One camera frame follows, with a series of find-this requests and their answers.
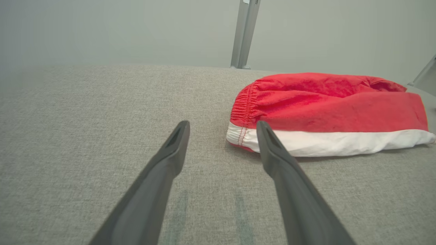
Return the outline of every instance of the gray upholstery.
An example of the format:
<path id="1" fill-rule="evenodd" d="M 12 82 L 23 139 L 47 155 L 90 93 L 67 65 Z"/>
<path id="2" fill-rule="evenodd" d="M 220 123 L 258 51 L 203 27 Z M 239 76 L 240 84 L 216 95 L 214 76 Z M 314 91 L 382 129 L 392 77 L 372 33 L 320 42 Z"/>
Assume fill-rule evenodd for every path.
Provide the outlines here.
<path id="1" fill-rule="evenodd" d="M 0 87 L 0 244 L 87 244 L 181 120 L 191 122 L 160 244 L 286 244 L 260 157 L 225 141 L 238 92 L 267 71 L 35 69 Z M 422 94 L 430 131 L 436 98 Z M 436 147 L 300 158 L 358 244 L 436 244 Z"/>

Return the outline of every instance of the metal pole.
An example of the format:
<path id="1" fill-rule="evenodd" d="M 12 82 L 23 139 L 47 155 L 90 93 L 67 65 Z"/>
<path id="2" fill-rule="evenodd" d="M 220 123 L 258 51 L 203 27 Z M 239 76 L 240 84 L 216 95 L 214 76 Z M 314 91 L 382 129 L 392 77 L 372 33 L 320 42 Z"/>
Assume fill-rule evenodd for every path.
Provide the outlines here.
<path id="1" fill-rule="evenodd" d="M 250 0 L 249 4 L 245 3 L 245 1 L 240 0 L 239 2 L 235 41 L 233 43 L 232 61 L 230 63 L 231 67 L 239 69 L 249 69 L 247 66 L 248 54 L 260 5 L 260 0 Z"/>
<path id="2" fill-rule="evenodd" d="M 418 83 L 419 79 L 422 77 L 422 75 L 427 71 L 427 69 L 435 62 L 436 54 L 433 56 L 432 60 L 422 69 L 422 71 L 418 74 L 418 76 L 413 80 L 413 82 L 409 83 L 408 85 L 415 87 Z"/>

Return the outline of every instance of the gray couch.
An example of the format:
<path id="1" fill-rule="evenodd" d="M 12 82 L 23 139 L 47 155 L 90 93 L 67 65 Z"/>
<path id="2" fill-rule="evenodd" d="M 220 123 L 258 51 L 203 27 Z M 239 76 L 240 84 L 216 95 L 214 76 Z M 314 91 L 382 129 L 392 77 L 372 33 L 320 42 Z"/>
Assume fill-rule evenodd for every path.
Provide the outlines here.
<path id="1" fill-rule="evenodd" d="M 273 72 L 174 66 L 28 70 L 0 87 L 0 244 L 87 244 L 181 120 L 165 245 L 286 244 L 259 154 L 225 141 L 247 84 Z M 436 98 L 415 88 L 436 132 Z M 299 158 L 358 244 L 436 244 L 436 147 Z"/>

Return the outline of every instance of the red stitching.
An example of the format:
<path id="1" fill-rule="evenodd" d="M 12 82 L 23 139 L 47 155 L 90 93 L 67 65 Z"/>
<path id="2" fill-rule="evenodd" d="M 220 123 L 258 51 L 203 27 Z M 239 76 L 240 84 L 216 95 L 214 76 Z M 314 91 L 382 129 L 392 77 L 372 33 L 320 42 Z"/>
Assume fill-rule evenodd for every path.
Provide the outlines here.
<path id="1" fill-rule="evenodd" d="M 248 105 L 249 104 L 249 100 L 250 100 L 250 97 L 251 97 L 251 89 L 252 89 L 252 87 L 253 87 L 253 84 L 251 84 L 250 86 L 249 86 L 249 89 L 248 89 L 248 95 L 247 95 L 247 101 L 246 101 L 246 104 Z M 245 137 L 245 134 L 247 133 L 247 126 L 248 126 L 248 116 L 249 116 L 249 113 L 247 113 L 246 112 L 246 115 L 244 115 L 245 116 L 245 123 L 242 125 L 242 128 L 241 128 L 241 132 L 239 132 L 239 138 L 238 138 L 238 144 L 239 144 L 239 141 L 241 141 L 241 144 L 240 144 L 240 146 L 242 146 L 242 144 L 244 143 L 244 137 Z"/>

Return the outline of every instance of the couch cushion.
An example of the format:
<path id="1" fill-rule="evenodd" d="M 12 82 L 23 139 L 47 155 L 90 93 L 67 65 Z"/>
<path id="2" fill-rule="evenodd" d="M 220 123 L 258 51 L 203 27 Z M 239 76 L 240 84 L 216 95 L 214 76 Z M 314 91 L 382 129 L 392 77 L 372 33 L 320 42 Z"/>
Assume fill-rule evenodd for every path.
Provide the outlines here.
<path id="1" fill-rule="evenodd" d="M 259 155 L 225 141 L 238 92 L 271 74 L 126 65 L 3 79 L 0 243 L 87 244 L 172 129 L 189 120 L 160 244 L 286 244 Z M 422 94 L 435 133 L 436 98 Z M 424 145 L 299 161 L 358 244 L 435 244 L 435 158 Z"/>

